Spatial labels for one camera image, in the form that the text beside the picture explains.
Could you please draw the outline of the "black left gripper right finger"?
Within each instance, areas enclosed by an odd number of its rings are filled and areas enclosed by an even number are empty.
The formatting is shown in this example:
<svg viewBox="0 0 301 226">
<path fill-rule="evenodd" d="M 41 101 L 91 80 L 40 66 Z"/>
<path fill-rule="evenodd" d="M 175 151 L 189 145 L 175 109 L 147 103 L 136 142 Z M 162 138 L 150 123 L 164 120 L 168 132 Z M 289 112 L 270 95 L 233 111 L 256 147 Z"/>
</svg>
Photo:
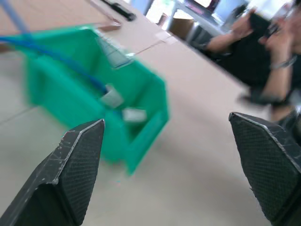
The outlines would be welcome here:
<svg viewBox="0 0 301 226">
<path fill-rule="evenodd" d="M 301 147 L 292 132 L 247 114 L 229 115 L 243 172 L 273 226 L 301 224 Z"/>
</svg>

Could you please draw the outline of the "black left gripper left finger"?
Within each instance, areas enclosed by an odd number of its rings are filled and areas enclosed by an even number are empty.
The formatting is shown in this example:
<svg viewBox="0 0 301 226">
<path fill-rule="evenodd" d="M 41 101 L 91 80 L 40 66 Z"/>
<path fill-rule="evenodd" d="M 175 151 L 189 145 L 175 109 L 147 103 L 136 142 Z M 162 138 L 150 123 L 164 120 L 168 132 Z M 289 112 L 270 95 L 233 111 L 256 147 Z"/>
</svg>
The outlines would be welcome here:
<svg viewBox="0 0 301 226">
<path fill-rule="evenodd" d="M 80 226 L 98 174 L 105 121 L 67 131 L 0 217 L 2 226 Z"/>
</svg>

